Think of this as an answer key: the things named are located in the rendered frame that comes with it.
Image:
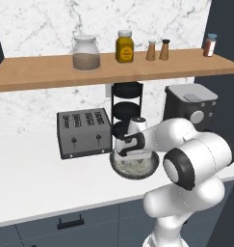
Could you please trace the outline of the clear ice cubes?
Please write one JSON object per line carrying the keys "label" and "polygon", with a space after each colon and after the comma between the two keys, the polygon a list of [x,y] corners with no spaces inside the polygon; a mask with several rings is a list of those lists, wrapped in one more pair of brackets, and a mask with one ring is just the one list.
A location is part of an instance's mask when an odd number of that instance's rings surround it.
{"label": "clear ice cubes", "polygon": [[154,158],[117,161],[116,168],[127,176],[146,176],[156,170],[158,161]]}

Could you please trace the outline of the brown shaker with black cap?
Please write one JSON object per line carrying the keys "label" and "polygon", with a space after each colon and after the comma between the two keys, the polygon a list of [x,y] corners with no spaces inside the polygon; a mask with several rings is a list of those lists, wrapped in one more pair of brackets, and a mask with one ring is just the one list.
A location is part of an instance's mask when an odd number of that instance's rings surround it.
{"label": "brown shaker with black cap", "polygon": [[159,59],[166,61],[169,58],[169,40],[164,39]]}

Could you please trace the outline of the dark grey coffee machine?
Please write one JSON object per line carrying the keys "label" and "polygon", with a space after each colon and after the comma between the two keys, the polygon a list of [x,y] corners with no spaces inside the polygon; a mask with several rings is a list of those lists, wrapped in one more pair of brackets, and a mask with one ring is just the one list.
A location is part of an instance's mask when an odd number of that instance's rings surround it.
{"label": "dark grey coffee machine", "polygon": [[204,131],[215,112],[218,96],[200,84],[166,86],[163,120],[184,118]]}

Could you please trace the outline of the dark blue tall cabinet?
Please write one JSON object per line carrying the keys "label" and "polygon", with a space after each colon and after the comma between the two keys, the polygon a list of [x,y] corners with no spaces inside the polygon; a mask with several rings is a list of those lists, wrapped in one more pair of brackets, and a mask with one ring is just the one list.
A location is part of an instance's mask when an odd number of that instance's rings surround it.
{"label": "dark blue tall cabinet", "polygon": [[[234,62],[234,0],[212,0],[205,34],[218,35],[215,53]],[[219,97],[210,127],[234,136],[234,74],[197,77]],[[207,247],[234,247],[234,181]]]}

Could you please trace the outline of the dark blue cupboard door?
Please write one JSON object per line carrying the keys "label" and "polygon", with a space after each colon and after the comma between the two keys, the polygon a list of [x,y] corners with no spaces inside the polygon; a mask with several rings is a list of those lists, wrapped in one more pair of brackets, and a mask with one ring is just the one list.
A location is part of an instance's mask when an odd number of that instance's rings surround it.
{"label": "dark blue cupboard door", "polygon": [[194,213],[183,226],[181,236],[189,247],[207,246],[233,185],[234,181],[225,182],[225,193],[222,201],[214,207]]}

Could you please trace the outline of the yellow jar with silver lid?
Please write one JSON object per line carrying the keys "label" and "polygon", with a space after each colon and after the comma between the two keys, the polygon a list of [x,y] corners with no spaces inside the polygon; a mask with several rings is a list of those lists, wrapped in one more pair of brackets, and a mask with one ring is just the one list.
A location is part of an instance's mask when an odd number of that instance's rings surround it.
{"label": "yellow jar with silver lid", "polygon": [[134,58],[134,42],[131,30],[119,30],[116,40],[116,60],[119,63],[132,63]]}

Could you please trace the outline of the grey ice bowl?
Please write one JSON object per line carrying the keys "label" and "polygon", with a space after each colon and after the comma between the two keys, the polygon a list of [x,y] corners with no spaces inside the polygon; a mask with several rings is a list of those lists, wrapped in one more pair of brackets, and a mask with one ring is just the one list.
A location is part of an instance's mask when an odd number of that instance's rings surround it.
{"label": "grey ice bowl", "polygon": [[110,162],[114,171],[121,177],[138,180],[154,174],[160,159],[155,151],[144,151],[129,156],[120,156],[116,151],[112,151]]}

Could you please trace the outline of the black round plate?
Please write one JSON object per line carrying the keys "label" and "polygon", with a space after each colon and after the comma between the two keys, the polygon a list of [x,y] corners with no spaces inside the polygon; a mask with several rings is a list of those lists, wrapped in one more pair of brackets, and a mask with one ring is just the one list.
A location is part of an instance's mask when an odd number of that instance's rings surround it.
{"label": "black round plate", "polygon": [[130,120],[141,114],[140,106],[134,102],[122,101],[114,105],[114,117],[119,120]]}
{"label": "black round plate", "polygon": [[123,122],[123,121],[114,123],[113,135],[118,139],[122,139],[124,135],[127,133],[128,125],[129,125],[129,122]]}
{"label": "black round plate", "polygon": [[121,98],[139,97],[143,92],[143,85],[139,82],[115,83],[113,93]]}

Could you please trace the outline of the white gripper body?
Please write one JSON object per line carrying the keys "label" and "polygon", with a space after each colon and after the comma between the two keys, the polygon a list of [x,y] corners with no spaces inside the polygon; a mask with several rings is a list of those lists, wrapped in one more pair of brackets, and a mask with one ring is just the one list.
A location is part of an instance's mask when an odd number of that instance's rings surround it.
{"label": "white gripper body", "polygon": [[125,156],[120,155],[116,152],[116,161],[127,161],[127,160],[139,160],[147,159],[151,157],[151,151],[129,151]]}

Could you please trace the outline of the grey four-slot toaster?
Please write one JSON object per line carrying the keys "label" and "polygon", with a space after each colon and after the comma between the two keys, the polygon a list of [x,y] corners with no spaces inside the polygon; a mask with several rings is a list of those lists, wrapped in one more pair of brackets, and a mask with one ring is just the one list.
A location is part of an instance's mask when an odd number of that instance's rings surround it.
{"label": "grey four-slot toaster", "polygon": [[57,138],[61,159],[112,151],[112,126],[104,108],[59,112]]}

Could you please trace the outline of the brown shaker with white cap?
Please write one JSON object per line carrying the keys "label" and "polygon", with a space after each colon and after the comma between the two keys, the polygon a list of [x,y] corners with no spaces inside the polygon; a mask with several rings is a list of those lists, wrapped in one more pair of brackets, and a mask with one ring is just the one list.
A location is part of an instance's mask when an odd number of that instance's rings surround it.
{"label": "brown shaker with white cap", "polygon": [[156,44],[156,41],[149,41],[148,42],[148,49],[147,49],[147,53],[146,53],[146,60],[147,61],[154,61],[155,60],[155,55],[156,55],[155,44]]}

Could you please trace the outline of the wooden wall shelf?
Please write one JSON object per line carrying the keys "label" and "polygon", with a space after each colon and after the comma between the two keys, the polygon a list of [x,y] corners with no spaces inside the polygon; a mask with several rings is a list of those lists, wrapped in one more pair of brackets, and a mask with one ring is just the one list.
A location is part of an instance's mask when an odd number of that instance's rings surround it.
{"label": "wooden wall shelf", "polygon": [[0,93],[217,74],[234,74],[234,62],[204,57],[200,48],[172,50],[166,61],[153,62],[141,51],[127,64],[103,53],[101,67],[94,71],[75,69],[69,55],[6,58],[0,65]]}

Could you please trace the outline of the red spice bottle blue cap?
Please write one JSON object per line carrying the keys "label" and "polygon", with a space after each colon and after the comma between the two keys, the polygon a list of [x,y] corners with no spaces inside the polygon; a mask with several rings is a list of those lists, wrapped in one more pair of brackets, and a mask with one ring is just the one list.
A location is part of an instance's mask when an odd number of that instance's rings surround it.
{"label": "red spice bottle blue cap", "polygon": [[204,45],[204,50],[203,50],[203,56],[204,57],[212,57],[214,54],[214,49],[216,46],[216,42],[217,42],[217,34],[209,34],[207,36],[207,39],[205,41],[205,45]]}

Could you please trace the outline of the glass jar with grey grains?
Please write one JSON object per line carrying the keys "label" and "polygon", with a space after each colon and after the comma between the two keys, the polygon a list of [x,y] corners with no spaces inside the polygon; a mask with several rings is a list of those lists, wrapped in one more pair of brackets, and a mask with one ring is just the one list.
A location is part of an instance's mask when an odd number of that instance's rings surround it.
{"label": "glass jar with grey grains", "polygon": [[96,37],[91,35],[76,36],[72,61],[76,69],[87,71],[100,68],[100,53],[96,46]]}

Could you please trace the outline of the wide dark blue drawer front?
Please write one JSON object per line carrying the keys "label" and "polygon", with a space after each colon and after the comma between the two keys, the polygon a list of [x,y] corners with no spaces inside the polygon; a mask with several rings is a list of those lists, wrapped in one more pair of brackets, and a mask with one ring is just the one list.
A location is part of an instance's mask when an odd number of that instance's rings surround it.
{"label": "wide dark blue drawer front", "polygon": [[[62,222],[77,220],[79,214],[85,224],[57,230]],[[17,224],[24,247],[117,247],[118,206],[94,209],[49,217]]]}

